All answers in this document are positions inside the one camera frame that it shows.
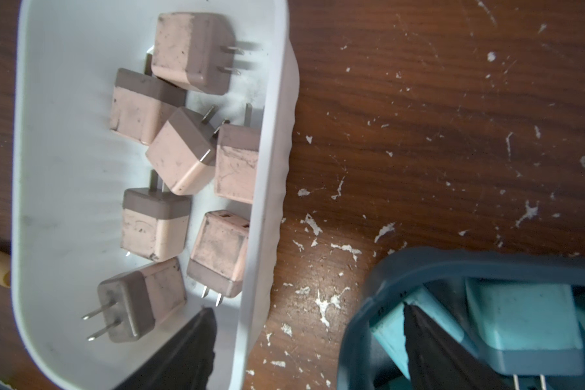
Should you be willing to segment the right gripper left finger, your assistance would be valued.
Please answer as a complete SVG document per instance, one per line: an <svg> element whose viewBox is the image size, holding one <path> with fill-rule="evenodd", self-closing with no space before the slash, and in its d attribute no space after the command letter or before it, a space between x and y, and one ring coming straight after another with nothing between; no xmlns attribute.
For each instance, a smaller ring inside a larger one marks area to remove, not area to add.
<svg viewBox="0 0 585 390"><path fill-rule="evenodd" d="M217 322L202 308L118 389L205 389L214 370Z"/></svg>

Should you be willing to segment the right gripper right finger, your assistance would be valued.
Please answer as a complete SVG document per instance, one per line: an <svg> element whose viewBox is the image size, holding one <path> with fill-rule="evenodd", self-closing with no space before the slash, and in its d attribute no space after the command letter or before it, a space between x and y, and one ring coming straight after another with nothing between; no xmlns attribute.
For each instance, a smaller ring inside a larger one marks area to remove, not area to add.
<svg viewBox="0 0 585 390"><path fill-rule="evenodd" d="M409 368L414 389L507 389L500 375L482 364L455 340L420 313L416 315L422 341L416 342L416 351Z"/></svg>

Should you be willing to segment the white plastic storage box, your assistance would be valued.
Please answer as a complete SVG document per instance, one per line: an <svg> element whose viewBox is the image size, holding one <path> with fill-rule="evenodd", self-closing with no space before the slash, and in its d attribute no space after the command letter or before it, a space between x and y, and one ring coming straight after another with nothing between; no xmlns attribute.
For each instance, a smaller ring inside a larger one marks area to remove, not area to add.
<svg viewBox="0 0 585 390"><path fill-rule="evenodd" d="M240 389L300 76L286 1L25 1L12 300L64 389Z"/></svg>

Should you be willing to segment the teal plastic storage box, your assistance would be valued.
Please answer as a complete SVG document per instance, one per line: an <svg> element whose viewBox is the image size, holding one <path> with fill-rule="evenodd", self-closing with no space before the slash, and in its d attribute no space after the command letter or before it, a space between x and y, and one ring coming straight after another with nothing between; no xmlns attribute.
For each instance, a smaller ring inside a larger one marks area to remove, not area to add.
<svg viewBox="0 0 585 390"><path fill-rule="evenodd" d="M585 389L585 258L413 248L367 276L339 389Z"/></svg>

